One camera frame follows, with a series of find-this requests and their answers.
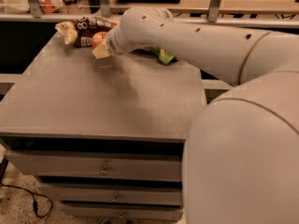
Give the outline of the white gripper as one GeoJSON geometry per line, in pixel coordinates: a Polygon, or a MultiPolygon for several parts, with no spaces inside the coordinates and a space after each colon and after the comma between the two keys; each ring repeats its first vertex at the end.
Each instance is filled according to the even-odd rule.
{"type": "Polygon", "coordinates": [[[101,42],[93,49],[93,55],[96,59],[107,58],[111,55],[111,52],[118,55],[127,52],[127,39],[119,25],[107,33],[106,41],[101,42]]]}

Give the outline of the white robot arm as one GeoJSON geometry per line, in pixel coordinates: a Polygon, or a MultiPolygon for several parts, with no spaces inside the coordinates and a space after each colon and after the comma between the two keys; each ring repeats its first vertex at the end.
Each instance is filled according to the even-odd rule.
{"type": "Polygon", "coordinates": [[[299,35],[132,7],[106,41],[118,55],[158,46],[232,85],[196,117],[184,146],[187,224],[299,224],[299,35]]]}

